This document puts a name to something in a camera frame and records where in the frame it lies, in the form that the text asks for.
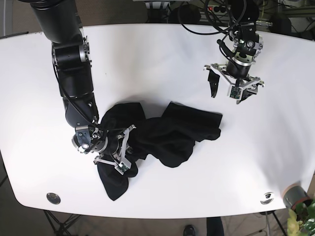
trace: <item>green leaves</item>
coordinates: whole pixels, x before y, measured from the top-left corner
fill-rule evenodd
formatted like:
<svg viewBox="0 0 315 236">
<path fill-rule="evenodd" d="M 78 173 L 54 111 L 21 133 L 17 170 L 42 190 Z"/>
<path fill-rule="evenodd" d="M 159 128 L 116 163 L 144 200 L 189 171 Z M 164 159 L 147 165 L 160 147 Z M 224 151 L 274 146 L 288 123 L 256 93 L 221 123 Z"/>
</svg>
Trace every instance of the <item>green leaves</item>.
<svg viewBox="0 0 315 236">
<path fill-rule="evenodd" d="M 298 203 L 295 207 L 295 212 L 297 214 L 302 214 L 307 209 L 305 203 Z"/>
<path fill-rule="evenodd" d="M 290 218 L 287 220 L 288 236 L 315 235 L 315 200 L 309 206 L 306 206 L 305 203 L 298 203 L 295 211 L 289 209 L 289 215 Z"/>
<path fill-rule="evenodd" d="M 308 219 L 304 223 L 304 229 L 306 229 L 307 231 L 312 231 L 313 229 L 315 229 L 315 219 Z"/>
<path fill-rule="evenodd" d="M 312 203 L 307 208 L 307 213 L 309 214 L 310 218 L 315 218 L 315 201 L 312 201 Z"/>
</svg>

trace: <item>shoe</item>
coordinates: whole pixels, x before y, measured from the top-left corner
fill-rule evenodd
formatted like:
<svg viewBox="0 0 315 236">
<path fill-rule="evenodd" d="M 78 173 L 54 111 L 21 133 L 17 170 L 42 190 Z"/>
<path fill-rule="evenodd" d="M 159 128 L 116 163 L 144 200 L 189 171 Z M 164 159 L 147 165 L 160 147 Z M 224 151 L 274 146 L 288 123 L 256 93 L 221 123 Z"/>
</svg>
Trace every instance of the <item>shoe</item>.
<svg viewBox="0 0 315 236">
<path fill-rule="evenodd" d="M 196 236 L 196 230 L 193 225 L 186 225 L 183 236 Z"/>
</svg>

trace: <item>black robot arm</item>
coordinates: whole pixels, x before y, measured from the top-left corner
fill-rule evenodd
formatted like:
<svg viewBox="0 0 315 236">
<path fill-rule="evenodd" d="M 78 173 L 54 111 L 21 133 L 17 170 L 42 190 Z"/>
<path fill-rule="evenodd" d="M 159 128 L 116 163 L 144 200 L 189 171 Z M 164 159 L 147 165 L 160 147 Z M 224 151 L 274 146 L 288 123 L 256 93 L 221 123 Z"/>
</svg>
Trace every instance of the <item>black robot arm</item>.
<svg viewBox="0 0 315 236">
<path fill-rule="evenodd" d="M 131 168 L 125 158 L 131 152 L 127 140 L 134 125 L 120 130 L 103 130 L 93 94 L 89 43 L 83 36 L 75 0 L 20 0 L 31 4 L 46 37 L 52 42 L 52 61 L 65 118 L 75 128 L 73 145 L 82 153 L 98 152 L 99 162 L 113 165 L 120 173 Z M 103 160 L 105 155 L 112 161 Z"/>
<path fill-rule="evenodd" d="M 89 45 L 80 31 L 82 24 L 75 0 L 21 1 L 31 3 L 43 32 L 52 42 L 53 63 L 67 122 L 74 128 L 97 123 Z"/>
<path fill-rule="evenodd" d="M 246 10 L 239 23 L 230 30 L 227 36 L 233 41 L 233 51 L 230 50 L 223 40 L 218 40 L 222 54 L 228 59 L 227 64 L 205 65 L 209 70 L 208 81 L 211 87 L 211 96 L 215 97 L 218 90 L 220 75 L 229 84 L 227 95 L 237 100 L 237 104 L 253 94 L 258 93 L 258 86 L 264 86 L 259 77 L 251 77 L 248 72 L 255 58 L 260 54 L 263 47 L 262 37 L 256 33 L 256 22 L 259 18 L 259 8 L 253 0 L 246 0 Z M 238 19 L 243 11 L 243 1 L 229 1 L 232 18 Z"/>
</svg>

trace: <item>black cloth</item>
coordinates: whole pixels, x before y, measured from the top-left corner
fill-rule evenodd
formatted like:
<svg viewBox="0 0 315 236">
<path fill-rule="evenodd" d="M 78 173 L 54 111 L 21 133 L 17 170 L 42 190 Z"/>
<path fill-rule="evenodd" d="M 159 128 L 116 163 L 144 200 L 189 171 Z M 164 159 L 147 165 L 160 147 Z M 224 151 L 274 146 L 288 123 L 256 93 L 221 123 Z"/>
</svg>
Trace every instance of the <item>black cloth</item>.
<svg viewBox="0 0 315 236">
<path fill-rule="evenodd" d="M 114 166 L 98 163 L 97 169 L 111 200 L 118 199 L 128 189 L 128 178 L 138 173 L 136 161 L 148 154 L 168 167 L 178 167 L 192 154 L 195 141 L 215 140 L 220 136 L 221 114 L 205 112 L 170 103 L 162 117 L 146 119 L 140 103 L 117 104 L 106 112 L 101 126 L 105 129 L 128 128 L 134 124 L 128 143 L 132 154 L 126 153 L 131 169 L 121 175 Z"/>
</svg>

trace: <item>plant pot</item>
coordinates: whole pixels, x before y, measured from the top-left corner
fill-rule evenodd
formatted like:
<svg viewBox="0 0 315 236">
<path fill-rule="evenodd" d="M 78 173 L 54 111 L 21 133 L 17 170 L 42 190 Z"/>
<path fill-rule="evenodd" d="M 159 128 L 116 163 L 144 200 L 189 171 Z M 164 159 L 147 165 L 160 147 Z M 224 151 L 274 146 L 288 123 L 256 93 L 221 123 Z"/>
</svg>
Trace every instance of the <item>plant pot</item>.
<svg viewBox="0 0 315 236">
<path fill-rule="evenodd" d="M 312 199 L 307 195 L 304 189 L 297 183 L 290 185 L 282 194 L 283 203 L 287 208 L 295 210 L 298 203 L 305 203 L 309 206 Z"/>
</svg>

